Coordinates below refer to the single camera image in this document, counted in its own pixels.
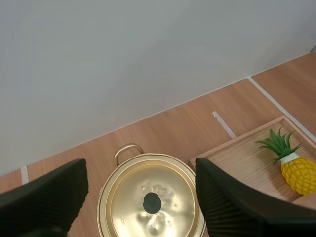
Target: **pot lid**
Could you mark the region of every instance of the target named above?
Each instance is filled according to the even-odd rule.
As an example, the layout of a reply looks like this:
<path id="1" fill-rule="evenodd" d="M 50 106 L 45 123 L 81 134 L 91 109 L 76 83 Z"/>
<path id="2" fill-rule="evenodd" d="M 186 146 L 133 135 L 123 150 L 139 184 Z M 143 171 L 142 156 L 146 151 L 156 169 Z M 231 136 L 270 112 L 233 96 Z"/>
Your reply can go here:
<path id="1" fill-rule="evenodd" d="M 101 236 L 202 236 L 205 222 L 194 181 L 193 171 L 174 157 L 141 154 L 129 159 L 100 192 Z"/>

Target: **toy pineapple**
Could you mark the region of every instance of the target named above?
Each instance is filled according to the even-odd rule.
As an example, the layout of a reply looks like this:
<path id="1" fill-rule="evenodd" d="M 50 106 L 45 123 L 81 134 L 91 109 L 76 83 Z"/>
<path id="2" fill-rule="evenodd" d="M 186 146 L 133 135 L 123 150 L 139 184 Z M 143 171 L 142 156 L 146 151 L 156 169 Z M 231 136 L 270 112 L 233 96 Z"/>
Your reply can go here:
<path id="1" fill-rule="evenodd" d="M 278 160 L 281 161 L 282 175 L 291 188 L 299 194 L 308 195 L 316 192 L 316 164 L 295 153 L 300 145 L 291 148 L 290 137 L 292 133 L 281 136 L 281 128 L 278 134 L 275 134 L 271 129 L 270 138 L 257 142 L 264 144 L 262 147 L 268 148 L 278 155 L 274 164 Z"/>

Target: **green leaves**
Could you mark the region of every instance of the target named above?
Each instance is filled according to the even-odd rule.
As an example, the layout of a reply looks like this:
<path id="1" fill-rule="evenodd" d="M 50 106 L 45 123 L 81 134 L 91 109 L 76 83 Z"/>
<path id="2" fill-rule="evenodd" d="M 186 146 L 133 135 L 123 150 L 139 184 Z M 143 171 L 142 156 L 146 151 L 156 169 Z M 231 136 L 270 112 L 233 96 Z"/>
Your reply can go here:
<path id="1" fill-rule="evenodd" d="M 293 132 L 290 132 L 290 133 L 288 134 L 287 138 L 286 138 L 286 144 L 287 144 L 288 147 L 291 147 L 291 146 L 290 146 L 290 138 L 291 138 L 291 135 L 292 135 Z"/>
<path id="2" fill-rule="evenodd" d="M 276 154 L 279 155 L 279 156 L 282 154 L 282 151 L 281 151 L 278 147 L 276 147 L 276 146 L 273 144 L 273 142 L 268 141 L 268 139 L 261 140 L 261 141 L 257 141 L 257 142 L 258 142 L 258 143 L 265 144 L 265 146 L 263 146 L 263 147 L 266 147 L 266 148 L 268 148 L 268 149 L 274 151 L 274 153 L 276 153 Z"/>
<path id="3" fill-rule="evenodd" d="M 290 138 L 293 132 L 281 135 L 281 128 L 279 129 L 277 134 L 275 134 L 273 130 L 270 129 L 270 137 L 264 140 L 257 141 L 257 143 L 264 144 L 264 146 L 261 146 L 260 148 L 268 148 L 278 155 L 278 158 L 275 159 L 276 163 L 278 160 L 295 152 L 300 147 L 300 145 L 298 145 L 297 147 L 291 149 Z"/>

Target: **white tape strip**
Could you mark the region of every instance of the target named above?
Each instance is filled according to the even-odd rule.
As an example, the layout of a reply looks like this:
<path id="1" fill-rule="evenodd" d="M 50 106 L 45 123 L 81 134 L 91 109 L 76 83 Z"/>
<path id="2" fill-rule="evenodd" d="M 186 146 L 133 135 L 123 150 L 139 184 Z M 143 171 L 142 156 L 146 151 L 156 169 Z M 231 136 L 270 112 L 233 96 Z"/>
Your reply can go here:
<path id="1" fill-rule="evenodd" d="M 29 182 L 29 174 L 26 166 L 21 167 L 21 177 L 22 184 L 27 184 Z"/>
<path id="2" fill-rule="evenodd" d="M 217 119 L 217 121 L 222 125 L 222 127 L 226 130 L 228 135 L 230 135 L 231 138 L 236 138 L 236 135 L 233 133 L 233 131 L 228 127 L 228 125 L 225 123 L 225 121 L 219 116 L 219 114 L 214 111 L 213 112 L 214 117 Z"/>
<path id="3" fill-rule="evenodd" d="M 312 135 L 295 117 L 293 117 L 282 105 L 280 105 L 271 95 L 269 95 L 252 77 L 248 77 L 248 80 L 254 84 L 275 106 L 278 107 L 286 116 L 288 116 L 296 126 L 298 126 L 311 140 L 316 143 L 316 137 Z"/>

